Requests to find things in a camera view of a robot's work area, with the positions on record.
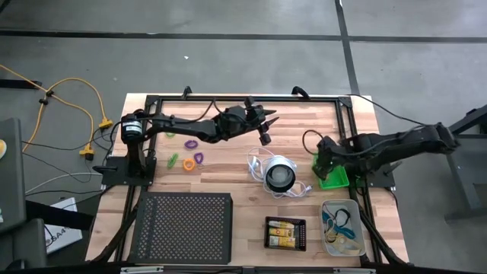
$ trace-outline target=wooden table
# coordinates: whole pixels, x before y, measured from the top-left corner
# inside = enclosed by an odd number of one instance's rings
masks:
[[[127,94],[123,114],[143,109],[146,95]],[[352,103],[358,133],[378,132],[372,104],[359,97],[353,97]],[[209,102],[164,102],[162,111],[167,115],[174,114],[182,118],[195,119],[203,113],[208,104]],[[231,105],[235,103],[218,102],[221,109]],[[306,153],[301,144],[301,136],[306,129],[315,129],[323,135],[329,135],[335,140],[339,139],[335,107],[329,103],[295,102],[271,102],[263,105],[266,109],[277,110],[277,113],[268,119],[274,116],[280,117],[269,130],[272,142],[266,148],[276,155],[284,155],[292,159],[298,165],[298,180],[307,185],[312,184],[314,188],[306,197],[274,199],[263,190],[261,183],[256,182],[249,175],[246,155],[251,148],[260,146],[258,132],[251,132],[214,145],[200,142],[196,150],[205,154],[204,167],[190,172],[182,168],[182,161],[184,158],[191,158],[195,153],[183,148],[183,143],[191,138],[176,135],[169,139],[164,133],[160,134],[156,144],[158,165],[154,184],[149,191],[231,193],[234,200],[231,265],[359,266],[357,257],[331,256],[322,248],[321,220],[318,216],[320,205],[327,199],[349,199],[349,192],[347,189],[322,191],[311,170],[311,155]],[[211,109],[206,117],[213,117],[216,113],[215,109]],[[349,134],[348,123],[345,124]],[[316,148],[318,141],[317,136],[309,135],[306,138],[306,144],[311,149]],[[176,166],[168,170],[167,159],[173,153],[179,153],[180,156]],[[126,146],[119,135],[114,146],[114,154],[117,156],[126,154]],[[264,152],[254,154],[259,155],[260,158],[266,157]],[[127,186],[115,186],[101,197],[87,260],[95,258],[118,230],[126,193]],[[378,231],[396,254],[407,261],[406,246],[393,197],[386,190],[376,188],[370,189],[370,196]],[[263,226],[266,216],[305,219],[307,251],[265,249]],[[372,260],[370,237],[363,225],[362,229],[366,239],[367,254]],[[124,258],[129,254],[132,232],[133,226],[127,234]]]

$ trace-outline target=concrete floor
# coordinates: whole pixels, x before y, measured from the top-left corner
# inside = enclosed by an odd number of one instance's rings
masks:
[[[342,0],[350,35],[484,37],[487,2],[470,0]],[[339,35],[333,0],[35,0],[13,1],[0,14],[0,27],[30,30],[125,31],[143,33],[264,33]],[[446,125],[487,100],[484,44],[352,43],[361,94],[402,116]],[[120,115],[125,94],[183,90],[198,93],[289,93],[300,85],[311,94],[348,94],[349,79],[341,42],[271,40],[123,40],[0,37],[0,63],[41,80],[89,80],[101,92],[107,115]],[[0,78],[14,78],[0,71]],[[100,117],[92,91],[64,84],[57,93]],[[42,94],[1,90],[0,119],[22,121],[24,139],[33,130]],[[377,110],[382,133],[410,125]],[[86,117],[53,101],[36,142],[74,147],[88,140]],[[101,162],[101,149],[95,164]],[[35,155],[69,172],[85,172],[77,151],[30,147]],[[26,188],[60,175],[24,159]],[[412,263],[442,269],[487,269],[485,219],[447,225],[443,216],[463,200],[445,157],[421,155],[395,170],[399,213]],[[88,191],[90,183],[59,180],[42,190]],[[63,196],[32,197],[54,203]],[[93,213],[95,202],[82,203]],[[85,243],[50,257],[52,264],[82,260]]]

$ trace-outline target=perforated metal tray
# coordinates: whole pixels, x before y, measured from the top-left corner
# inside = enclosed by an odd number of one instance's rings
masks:
[[[228,264],[232,212],[229,193],[143,193],[129,262]]]

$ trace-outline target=orange ring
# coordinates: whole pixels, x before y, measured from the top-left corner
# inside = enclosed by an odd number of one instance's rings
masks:
[[[195,169],[195,166],[196,166],[196,162],[192,158],[184,159],[184,161],[183,161],[184,170],[191,171],[191,170]]]

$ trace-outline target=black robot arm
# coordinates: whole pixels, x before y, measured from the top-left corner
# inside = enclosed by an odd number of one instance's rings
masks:
[[[146,174],[142,144],[160,132],[195,136],[203,142],[213,144],[257,130],[260,134],[260,143],[268,145],[271,138],[266,132],[278,117],[266,122],[266,116],[275,113],[275,110],[264,110],[262,105],[254,106],[252,97],[248,97],[244,103],[245,107],[234,106],[224,111],[217,108],[218,115],[211,119],[182,119],[174,115],[149,114],[144,110],[136,110],[134,113],[123,116],[120,122],[122,141],[127,145],[126,175],[143,177]],[[212,101],[205,114],[214,104],[215,102]],[[143,120],[150,120],[152,123],[152,127],[144,132],[141,123]]]
[[[458,145],[450,130],[441,123],[415,126],[406,132],[389,135],[359,134],[339,144],[326,136],[317,145],[314,173],[326,179],[334,167],[341,165],[347,174],[362,177],[384,164],[421,153],[450,154]]]

